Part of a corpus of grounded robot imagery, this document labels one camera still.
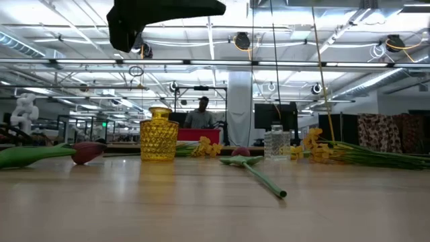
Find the red artificial tulip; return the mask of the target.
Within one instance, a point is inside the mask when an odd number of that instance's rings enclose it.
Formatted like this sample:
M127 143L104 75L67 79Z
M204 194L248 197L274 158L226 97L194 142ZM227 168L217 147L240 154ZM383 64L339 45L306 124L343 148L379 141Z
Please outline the red artificial tulip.
M264 173L257 171L253 168L254 165L264 160L263 156L247 157L242 155L235 155L232 157L223 157L219 161L224 165L237 166L245 168L248 172L252 173L266 188L278 198L285 198L287 192L276 185L271 179L269 179Z
M61 143L51 147L12 147L0 151L0 169L27 167L39 160L70 156L83 165L101 155L107 148L99 142Z

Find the yellow textured glass vase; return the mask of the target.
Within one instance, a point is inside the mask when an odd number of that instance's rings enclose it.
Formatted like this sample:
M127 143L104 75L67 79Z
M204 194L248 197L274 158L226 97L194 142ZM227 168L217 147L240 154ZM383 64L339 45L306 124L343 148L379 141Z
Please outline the yellow textured glass vase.
M169 119L169 108L151 107L149 111L151 119L140 122L140 158L142 162L172 162L179 123Z

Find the clear textured glass vase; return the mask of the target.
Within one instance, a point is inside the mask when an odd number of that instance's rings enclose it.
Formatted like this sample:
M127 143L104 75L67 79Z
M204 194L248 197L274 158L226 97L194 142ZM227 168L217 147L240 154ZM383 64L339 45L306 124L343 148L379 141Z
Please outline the clear textured glass vase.
M284 131L283 126L275 124L264 136L264 155L271 160L290 159L290 132Z

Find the black monitor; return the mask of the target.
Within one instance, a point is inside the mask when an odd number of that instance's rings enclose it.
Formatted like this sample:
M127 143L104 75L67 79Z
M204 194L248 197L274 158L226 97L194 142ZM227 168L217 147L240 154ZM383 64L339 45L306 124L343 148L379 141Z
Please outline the black monitor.
M183 128L186 118L187 113L183 112L172 112L169 114L169 121L177 122L180 128Z
M254 127L271 130L272 125L282 125L283 131L298 128L298 110L295 102L289 104L255 104Z

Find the person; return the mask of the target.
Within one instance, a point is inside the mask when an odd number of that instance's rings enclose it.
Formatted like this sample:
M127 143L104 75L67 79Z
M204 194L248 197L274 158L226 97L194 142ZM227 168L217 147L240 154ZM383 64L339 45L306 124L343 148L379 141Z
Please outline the person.
M214 125L214 117L211 112L207 111L209 99L202 96L199 101L199 107L190 111L186 118L183 127L193 129L206 129Z

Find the red plastic bin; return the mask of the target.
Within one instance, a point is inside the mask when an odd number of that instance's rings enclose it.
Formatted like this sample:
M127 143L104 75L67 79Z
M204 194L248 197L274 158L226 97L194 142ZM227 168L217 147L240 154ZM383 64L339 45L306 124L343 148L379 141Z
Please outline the red plastic bin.
M204 136L210 140L210 144L220 142L220 130L218 129L193 129L180 128L177 135L178 141L199 141Z

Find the white square pillar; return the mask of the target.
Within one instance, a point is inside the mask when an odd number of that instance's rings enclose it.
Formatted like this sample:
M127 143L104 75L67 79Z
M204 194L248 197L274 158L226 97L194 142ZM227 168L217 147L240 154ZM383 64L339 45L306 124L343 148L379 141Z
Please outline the white square pillar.
M251 127L252 78L250 71L228 74L227 122L232 144L247 147Z

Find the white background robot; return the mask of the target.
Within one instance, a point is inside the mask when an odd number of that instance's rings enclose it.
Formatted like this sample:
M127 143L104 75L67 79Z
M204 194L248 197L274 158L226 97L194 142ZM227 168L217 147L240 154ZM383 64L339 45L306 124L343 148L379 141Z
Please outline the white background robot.
M19 126L21 131L26 134L31 132L31 125L39 117L39 109L34 105L36 95L33 93L21 94L17 101L16 107L11 114L10 122L12 126Z

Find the black cabinet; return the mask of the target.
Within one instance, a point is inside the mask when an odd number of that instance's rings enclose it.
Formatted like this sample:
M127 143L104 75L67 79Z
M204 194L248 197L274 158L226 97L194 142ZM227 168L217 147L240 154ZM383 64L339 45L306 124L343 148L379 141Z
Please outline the black cabinet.
M358 116L351 114L331 114L333 134L335 141L359 144L358 135ZM322 137L326 140L332 140L329 117L327 115L318 116L318 127L322 129Z

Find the floral patterned fabric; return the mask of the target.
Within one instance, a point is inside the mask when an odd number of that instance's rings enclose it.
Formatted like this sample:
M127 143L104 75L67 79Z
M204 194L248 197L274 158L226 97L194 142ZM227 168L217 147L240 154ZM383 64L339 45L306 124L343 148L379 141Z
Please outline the floral patterned fabric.
M402 153L400 133L392 116L360 114L357 123L360 146L372 151Z

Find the dark patterned fabric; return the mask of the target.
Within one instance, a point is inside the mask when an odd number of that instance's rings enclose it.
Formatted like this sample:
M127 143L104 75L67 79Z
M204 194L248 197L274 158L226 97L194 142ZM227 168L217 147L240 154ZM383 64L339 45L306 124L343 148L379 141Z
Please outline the dark patterned fabric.
M430 155L430 116L401 114L399 131L403 153Z

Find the black aluminium table frame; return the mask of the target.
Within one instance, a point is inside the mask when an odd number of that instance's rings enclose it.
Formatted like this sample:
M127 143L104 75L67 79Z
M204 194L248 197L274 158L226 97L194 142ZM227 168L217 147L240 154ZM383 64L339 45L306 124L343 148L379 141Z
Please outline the black aluminium table frame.
M221 150L222 156L231 155L232 152L236 149L233 146L223 147ZM264 148L263 147L248 147L248 151L251 156L263 156ZM109 144L104 151L104 156L107 157L109 155L139 155L140 154L140 145L135 144Z

